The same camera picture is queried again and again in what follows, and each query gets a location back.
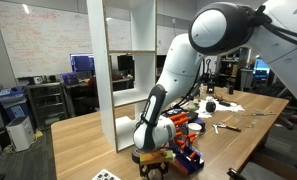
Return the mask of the black and wood gripper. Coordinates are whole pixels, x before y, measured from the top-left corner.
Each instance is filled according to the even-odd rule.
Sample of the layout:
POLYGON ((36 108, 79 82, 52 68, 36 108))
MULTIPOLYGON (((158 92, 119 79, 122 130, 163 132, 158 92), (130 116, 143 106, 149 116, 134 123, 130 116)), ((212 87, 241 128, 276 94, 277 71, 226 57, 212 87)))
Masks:
POLYGON ((151 171, 158 170, 161 179, 168 172, 169 163, 175 159, 172 150, 157 150, 139 154, 139 172, 141 177, 150 179, 151 171))

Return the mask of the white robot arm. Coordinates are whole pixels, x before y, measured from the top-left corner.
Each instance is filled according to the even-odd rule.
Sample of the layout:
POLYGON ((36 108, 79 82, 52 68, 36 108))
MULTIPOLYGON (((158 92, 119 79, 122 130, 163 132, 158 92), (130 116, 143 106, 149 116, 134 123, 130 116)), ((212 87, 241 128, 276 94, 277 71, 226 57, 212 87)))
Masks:
POLYGON ((267 0, 257 9, 215 2, 199 10, 187 33, 173 39, 135 128, 135 147, 152 152, 172 140, 175 125, 162 110, 193 87, 204 57, 241 47, 259 53, 297 99, 297 0, 267 0))

